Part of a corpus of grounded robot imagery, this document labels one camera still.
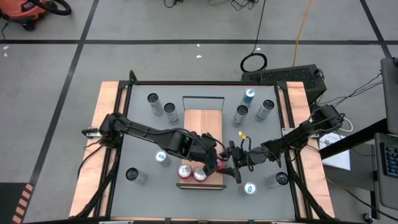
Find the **keyboard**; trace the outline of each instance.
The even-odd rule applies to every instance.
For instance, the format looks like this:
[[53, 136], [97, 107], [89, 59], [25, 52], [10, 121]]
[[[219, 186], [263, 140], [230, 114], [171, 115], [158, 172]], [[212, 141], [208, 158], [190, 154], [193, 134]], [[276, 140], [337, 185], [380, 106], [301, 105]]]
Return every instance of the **keyboard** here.
[[384, 143], [382, 145], [382, 155], [384, 155], [384, 158], [381, 158], [383, 173], [390, 177], [398, 178], [398, 148]]

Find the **can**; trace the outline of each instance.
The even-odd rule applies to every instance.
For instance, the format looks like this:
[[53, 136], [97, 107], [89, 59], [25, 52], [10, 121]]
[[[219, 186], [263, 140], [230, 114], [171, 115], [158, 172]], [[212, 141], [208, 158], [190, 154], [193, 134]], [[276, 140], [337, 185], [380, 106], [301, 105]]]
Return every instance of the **can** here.
[[188, 164], [181, 164], [177, 169], [178, 176], [185, 180], [192, 176], [192, 168]]
[[151, 93], [148, 95], [148, 102], [150, 108], [152, 109], [152, 112], [154, 112], [156, 116], [160, 116], [163, 114], [162, 103], [160, 102], [159, 97], [156, 93]]
[[169, 155], [163, 150], [159, 150], [155, 154], [155, 160], [162, 166], [168, 167], [171, 163]]
[[203, 167], [197, 167], [193, 171], [193, 178], [195, 178], [197, 182], [203, 182], [207, 179], [207, 175], [205, 174], [205, 171], [203, 171]]
[[137, 184], [144, 184], [148, 179], [147, 174], [134, 167], [127, 170], [126, 178], [127, 180], [133, 181]]
[[239, 126], [243, 119], [246, 117], [248, 114], [249, 110], [246, 106], [240, 105], [238, 108], [236, 108], [234, 118], [232, 119], [232, 125], [237, 127]]
[[265, 120], [269, 113], [271, 113], [272, 109], [274, 109], [274, 106], [275, 104], [271, 100], [264, 100], [264, 102], [262, 102], [262, 105], [260, 106], [259, 111], [256, 114], [256, 120]]
[[256, 95], [256, 92], [253, 89], [247, 89], [244, 92], [243, 99], [241, 102], [241, 105], [244, 105], [246, 107], [249, 107], [251, 102], [253, 101], [254, 95]]
[[239, 186], [239, 193], [242, 196], [254, 195], [256, 193], [257, 187], [252, 182], [246, 182], [245, 184], [241, 184]]
[[166, 103], [166, 105], [164, 105], [164, 111], [171, 124], [178, 123], [178, 116], [173, 103]]
[[226, 162], [222, 161], [221, 159], [217, 159], [217, 170], [220, 171], [226, 167]]
[[266, 185], [270, 189], [287, 185], [287, 183], [289, 183], [289, 178], [284, 172], [279, 172], [276, 175], [274, 174], [266, 178]]

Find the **yellow object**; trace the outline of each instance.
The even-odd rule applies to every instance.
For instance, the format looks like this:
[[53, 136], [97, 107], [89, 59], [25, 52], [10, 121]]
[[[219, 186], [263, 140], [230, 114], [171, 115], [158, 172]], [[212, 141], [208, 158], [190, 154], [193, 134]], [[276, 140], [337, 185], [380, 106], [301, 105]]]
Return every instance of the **yellow object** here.
[[298, 31], [297, 40], [296, 40], [296, 46], [294, 47], [293, 67], [294, 67], [294, 65], [296, 64], [297, 46], [299, 45], [299, 40], [300, 40], [301, 31], [303, 30], [305, 21], [307, 20], [308, 13], [310, 12], [311, 4], [312, 4], [312, 0], [310, 0], [310, 1], [308, 2], [307, 10], [305, 11], [305, 14], [304, 14], [303, 22], [301, 23], [300, 30]]
[[238, 134], [239, 134], [239, 136], [241, 137], [241, 138], [243, 138], [243, 139], [246, 139], [246, 136], [243, 134], [243, 132], [238, 132]]

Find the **vacuum hose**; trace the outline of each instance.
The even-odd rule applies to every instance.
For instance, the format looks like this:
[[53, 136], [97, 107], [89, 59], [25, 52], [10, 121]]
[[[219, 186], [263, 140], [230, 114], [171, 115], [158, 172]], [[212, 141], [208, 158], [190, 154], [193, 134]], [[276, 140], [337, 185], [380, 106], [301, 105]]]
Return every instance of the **vacuum hose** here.
[[61, 4], [65, 8], [65, 10], [54, 9], [53, 7], [51, 7], [49, 5], [41, 3], [40, 0], [28, 0], [28, 1], [35, 4], [36, 6], [41, 7], [42, 9], [44, 9], [48, 12], [54, 13], [59, 16], [67, 16], [72, 12], [69, 4], [67, 2], [65, 2], [64, 0], [53, 0], [53, 1], [56, 1], [59, 4]]

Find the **orange vacuum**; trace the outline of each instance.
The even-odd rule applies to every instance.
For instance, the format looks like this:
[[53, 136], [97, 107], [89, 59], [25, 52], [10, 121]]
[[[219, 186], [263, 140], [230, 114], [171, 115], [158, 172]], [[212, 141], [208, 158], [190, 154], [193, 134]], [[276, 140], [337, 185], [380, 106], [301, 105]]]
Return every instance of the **orange vacuum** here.
[[71, 13], [70, 6], [64, 0], [54, 0], [62, 5], [65, 10], [59, 10], [53, 1], [45, 0], [0, 0], [0, 17], [9, 21], [22, 24], [25, 30], [34, 30], [35, 23], [44, 17], [46, 12], [60, 16]]

